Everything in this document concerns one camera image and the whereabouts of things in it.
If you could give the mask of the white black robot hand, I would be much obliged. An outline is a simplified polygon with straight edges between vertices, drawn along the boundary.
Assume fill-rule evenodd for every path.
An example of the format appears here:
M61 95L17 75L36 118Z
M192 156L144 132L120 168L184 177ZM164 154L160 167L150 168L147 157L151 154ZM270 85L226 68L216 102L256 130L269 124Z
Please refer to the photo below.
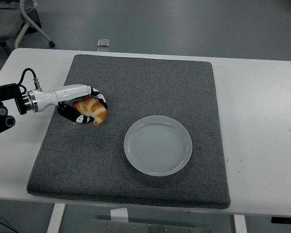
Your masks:
M96 126L107 116L108 106L103 94L88 85L67 85L50 92L34 90L31 100L34 112L54 105L59 115L75 124L92 122Z

